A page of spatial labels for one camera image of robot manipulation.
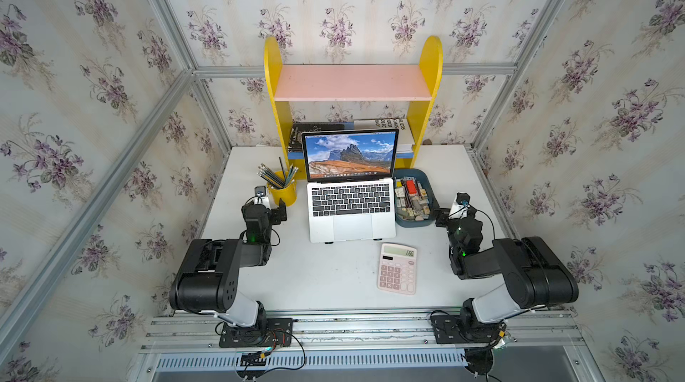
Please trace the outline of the silver laptop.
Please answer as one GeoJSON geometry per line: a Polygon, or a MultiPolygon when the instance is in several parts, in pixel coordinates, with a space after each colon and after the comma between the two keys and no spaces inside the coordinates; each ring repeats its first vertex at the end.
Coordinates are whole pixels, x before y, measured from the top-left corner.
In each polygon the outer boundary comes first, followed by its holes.
{"type": "Polygon", "coordinates": [[[301,136],[312,243],[396,236],[398,138],[395,128],[301,136]]]}

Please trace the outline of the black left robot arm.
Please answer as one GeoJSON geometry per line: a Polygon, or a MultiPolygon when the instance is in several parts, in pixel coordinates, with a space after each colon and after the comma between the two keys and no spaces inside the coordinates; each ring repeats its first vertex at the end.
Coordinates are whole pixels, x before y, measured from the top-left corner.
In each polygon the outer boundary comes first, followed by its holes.
{"type": "Polygon", "coordinates": [[[287,220],[286,204],[274,209],[254,201],[241,208],[245,230],[236,239],[194,239],[169,291],[169,306],[190,314],[210,314],[231,328],[264,330],[268,320],[261,302],[238,288],[240,270],[265,266],[273,227],[287,220]]]}

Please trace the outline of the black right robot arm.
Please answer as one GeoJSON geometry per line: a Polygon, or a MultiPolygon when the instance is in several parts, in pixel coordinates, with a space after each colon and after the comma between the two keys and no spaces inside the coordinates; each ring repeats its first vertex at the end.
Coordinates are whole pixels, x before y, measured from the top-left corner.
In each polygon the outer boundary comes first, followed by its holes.
{"type": "Polygon", "coordinates": [[[477,213],[470,205],[432,212],[435,225],[447,231],[454,275],[461,280],[503,278],[502,285],[460,308],[456,330],[467,343],[494,341],[510,317],[578,299],[577,281],[542,238],[494,239],[490,248],[481,248],[483,223],[477,213]]]}

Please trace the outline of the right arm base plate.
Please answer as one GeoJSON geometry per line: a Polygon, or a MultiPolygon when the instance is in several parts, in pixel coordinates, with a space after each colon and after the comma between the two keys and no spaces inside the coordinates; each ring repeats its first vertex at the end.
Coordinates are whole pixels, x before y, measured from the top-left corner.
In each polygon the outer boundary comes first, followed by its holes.
{"type": "Polygon", "coordinates": [[[504,337],[506,322],[481,323],[468,312],[464,316],[436,310],[429,315],[439,345],[470,344],[495,346],[504,337]]]}

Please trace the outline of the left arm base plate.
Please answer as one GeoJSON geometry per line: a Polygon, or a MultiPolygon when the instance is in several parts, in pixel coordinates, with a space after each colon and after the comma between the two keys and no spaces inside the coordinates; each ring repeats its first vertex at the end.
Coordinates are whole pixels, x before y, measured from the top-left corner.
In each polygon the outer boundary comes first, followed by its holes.
{"type": "Polygon", "coordinates": [[[220,348],[290,346],[293,341],[292,318],[268,318],[264,328],[233,328],[226,323],[219,331],[220,348]]]}

